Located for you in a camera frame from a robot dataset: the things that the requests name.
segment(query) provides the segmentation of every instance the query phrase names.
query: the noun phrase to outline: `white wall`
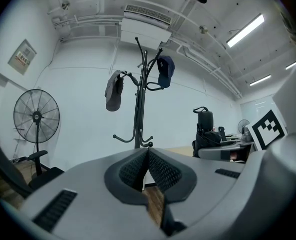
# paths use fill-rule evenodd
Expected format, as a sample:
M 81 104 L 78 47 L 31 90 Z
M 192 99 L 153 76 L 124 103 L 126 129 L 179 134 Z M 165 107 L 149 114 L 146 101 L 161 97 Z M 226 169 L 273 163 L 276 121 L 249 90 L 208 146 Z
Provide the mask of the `white wall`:
M 12 0 L 0 16 L 0 74 L 27 90 L 51 61 L 58 40 L 47 10 L 45 0 Z M 8 61 L 25 39 L 37 55 L 22 75 Z
M 47 11 L 46 0 L 13 0 L 0 16 L 0 146 L 9 159 L 17 144 L 12 115 L 15 102 L 33 88 L 41 71 L 51 62 L 57 44 L 58 36 Z M 22 75 L 8 61 L 24 39 L 37 55 Z M 20 141 L 17 155 L 30 155 L 33 146 Z
M 262 99 L 264 97 L 273 95 L 281 88 L 281 86 L 285 83 L 286 80 L 287 80 L 287 77 L 285 77 L 273 84 L 268 84 L 268 83 L 264 83 L 264 82 L 258 83 L 257 84 L 258 89 L 243 96 L 243 98 L 237 100 L 237 103 L 244 104 L 244 103 L 253 102 L 253 101 Z
M 126 77 L 121 107 L 116 112 L 105 108 L 105 88 L 111 74 L 114 39 L 88 39 L 63 44 L 38 82 L 49 92 L 60 109 L 61 129 L 49 165 L 67 170 L 79 163 L 132 149 L 134 142 L 122 143 L 116 134 L 130 139 L 133 129 L 136 87 Z M 156 51 L 149 51 L 152 59 Z M 195 139 L 196 107 L 207 106 L 214 113 L 217 126 L 236 132 L 238 110 L 229 91 L 205 74 L 196 64 L 173 51 L 176 70 L 171 86 L 146 93 L 144 138 L 154 136 L 158 148 L 189 146 Z M 141 55 L 135 45 L 121 43 L 113 70 L 127 70 L 139 79 Z M 157 82 L 155 66 L 149 81 Z

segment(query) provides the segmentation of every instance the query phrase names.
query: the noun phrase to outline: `wooden floor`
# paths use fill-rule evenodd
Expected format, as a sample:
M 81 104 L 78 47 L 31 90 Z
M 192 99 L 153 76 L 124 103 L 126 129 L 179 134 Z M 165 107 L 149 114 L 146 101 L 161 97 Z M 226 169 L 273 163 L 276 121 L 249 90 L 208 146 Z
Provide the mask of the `wooden floor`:
M 32 161 L 21 161 L 14 164 L 17 169 L 21 172 L 24 177 L 24 180 L 27 184 L 31 181 L 31 175 L 36 172 L 34 162 Z M 23 197 L 17 194 L 17 192 L 13 191 L 12 188 L 0 177 L 0 197 L 14 206 L 15 208 L 20 208 Z
M 35 173 L 34 162 L 32 161 L 21 161 L 16 163 L 15 166 L 22 173 L 25 181 L 29 183 L 31 181 L 31 175 Z M 160 225 L 163 211 L 163 195 L 156 186 L 147 187 L 143 194 L 148 197 L 149 207 L 148 212 L 150 218 L 157 224 Z M 10 186 L 0 177 L 0 197 L 14 206 L 20 208 L 23 198 L 13 191 Z

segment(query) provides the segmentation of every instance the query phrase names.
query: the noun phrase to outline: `black mesh insert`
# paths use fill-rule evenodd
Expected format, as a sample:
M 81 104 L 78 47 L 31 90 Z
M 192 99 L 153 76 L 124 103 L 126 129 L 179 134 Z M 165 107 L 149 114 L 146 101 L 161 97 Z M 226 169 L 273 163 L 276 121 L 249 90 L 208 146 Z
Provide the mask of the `black mesh insert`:
M 119 176 L 123 183 L 134 189 L 137 189 L 136 186 L 138 184 L 138 180 L 144 177 L 144 175 L 142 177 L 143 171 L 144 173 L 147 172 L 147 164 L 145 159 L 146 154 L 143 153 L 121 167 Z
M 180 170 L 151 152 L 149 171 L 162 192 L 174 186 L 182 177 Z

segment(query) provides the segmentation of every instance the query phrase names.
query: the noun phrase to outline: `ceiling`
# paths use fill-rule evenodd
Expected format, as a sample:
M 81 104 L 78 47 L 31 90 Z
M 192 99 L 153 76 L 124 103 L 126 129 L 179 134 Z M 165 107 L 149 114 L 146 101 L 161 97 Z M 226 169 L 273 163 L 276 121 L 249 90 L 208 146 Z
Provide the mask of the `ceiling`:
M 59 7 L 65 1 L 70 3 L 67 10 Z M 193 40 L 207 59 L 221 67 L 242 95 L 284 79 L 291 72 L 285 67 L 296 61 L 296 47 L 284 27 L 275 0 L 208 0 L 206 4 L 196 0 L 147 1 L 163 7 L 133 0 L 48 0 L 48 14 L 53 22 L 74 19 L 75 15 L 78 19 L 96 16 L 96 27 L 72 22 L 56 27 L 62 38 L 78 38 L 117 37 L 116 25 L 122 19 L 127 4 L 164 13 L 173 18 L 169 30 L 185 40 Z M 164 7 L 182 13 L 196 24 Z M 265 22 L 235 46 L 228 47 L 227 40 L 258 14 L 263 14 Z M 209 34 L 200 33 L 197 26 L 201 25 L 208 28 Z M 178 45 L 168 42 L 167 47 L 176 50 Z M 269 74 L 272 75 L 269 80 L 249 86 L 249 83 Z

